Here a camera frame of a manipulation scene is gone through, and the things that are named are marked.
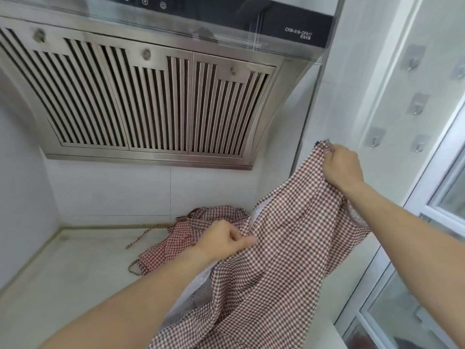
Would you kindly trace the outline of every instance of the glass pane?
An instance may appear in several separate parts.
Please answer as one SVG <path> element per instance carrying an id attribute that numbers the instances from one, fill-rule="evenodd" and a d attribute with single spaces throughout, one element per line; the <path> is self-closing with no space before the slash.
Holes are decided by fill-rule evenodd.
<path id="1" fill-rule="evenodd" d="M 426 221 L 428 224 L 431 224 L 433 227 L 435 227 L 436 229 L 440 230 L 440 231 L 443 231 L 445 232 L 446 234 L 449 234 L 451 236 L 453 236 L 454 238 L 456 238 L 457 240 L 459 241 L 462 241 L 462 242 L 465 242 L 465 238 L 461 235 L 458 235 L 457 233 L 454 233 L 453 230 L 449 229 L 449 228 L 446 228 L 444 225 L 442 224 L 439 224 L 438 222 L 434 221 L 433 219 L 430 219 L 424 215 L 421 215 L 421 218 Z"/>
<path id="2" fill-rule="evenodd" d="M 357 319 L 354 319 L 344 334 L 344 343 L 348 349 L 377 349 L 375 343 Z"/>
<path id="3" fill-rule="evenodd" d="M 465 219 L 465 169 L 463 167 L 441 199 L 439 207 Z"/>
<path id="4" fill-rule="evenodd" d="M 456 348 L 447 334 L 408 291 L 397 272 L 370 306 L 368 313 L 391 343 L 399 349 Z"/>

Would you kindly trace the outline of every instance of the red checkered apron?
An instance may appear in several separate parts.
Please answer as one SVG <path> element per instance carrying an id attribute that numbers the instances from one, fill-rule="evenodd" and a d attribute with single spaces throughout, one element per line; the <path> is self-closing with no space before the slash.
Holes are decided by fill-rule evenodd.
<path id="1" fill-rule="evenodd" d="M 321 282 L 369 233 L 347 215 L 347 200 L 323 178 L 322 142 L 244 235 L 250 249 L 212 270 L 212 300 L 165 328 L 149 348 L 301 348 Z M 195 232 L 194 242 L 201 235 Z"/>

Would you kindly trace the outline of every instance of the range hood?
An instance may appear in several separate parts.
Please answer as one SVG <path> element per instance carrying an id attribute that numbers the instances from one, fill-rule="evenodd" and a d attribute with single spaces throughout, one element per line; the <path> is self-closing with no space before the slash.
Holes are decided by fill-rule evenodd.
<path id="1" fill-rule="evenodd" d="M 271 0 L 0 0 L 0 66 L 48 158 L 252 169 L 332 22 Z"/>

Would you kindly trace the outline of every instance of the metal grille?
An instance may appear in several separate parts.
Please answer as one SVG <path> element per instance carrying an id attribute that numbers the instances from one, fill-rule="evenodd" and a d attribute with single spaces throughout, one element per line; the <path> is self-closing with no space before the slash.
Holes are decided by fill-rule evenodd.
<path id="1" fill-rule="evenodd" d="M 28 50 L 12 29 L 0 28 L 0 46 L 35 91 L 62 143 L 126 147 L 99 49 L 66 42 L 70 56 Z"/>
<path id="2" fill-rule="evenodd" d="M 124 49 L 101 47 L 131 148 L 187 151 L 189 60 L 166 56 L 167 71 L 132 66 Z"/>
<path id="3" fill-rule="evenodd" d="M 191 152 L 240 155 L 269 74 L 250 71 L 246 83 L 217 78 L 217 65 L 194 71 Z"/>

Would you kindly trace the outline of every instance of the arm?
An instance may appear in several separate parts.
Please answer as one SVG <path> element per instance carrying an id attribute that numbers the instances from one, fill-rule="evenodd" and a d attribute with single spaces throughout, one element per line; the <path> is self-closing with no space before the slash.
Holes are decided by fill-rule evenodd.
<path id="1" fill-rule="evenodd" d="M 409 290 L 465 349 L 465 244 L 364 183 L 357 153 L 336 145 L 323 173 L 368 223 Z"/>
<path id="2" fill-rule="evenodd" d="M 255 242 L 226 221 L 213 222 L 195 246 L 78 317 L 39 349 L 146 349 L 166 313 L 203 269 Z"/>

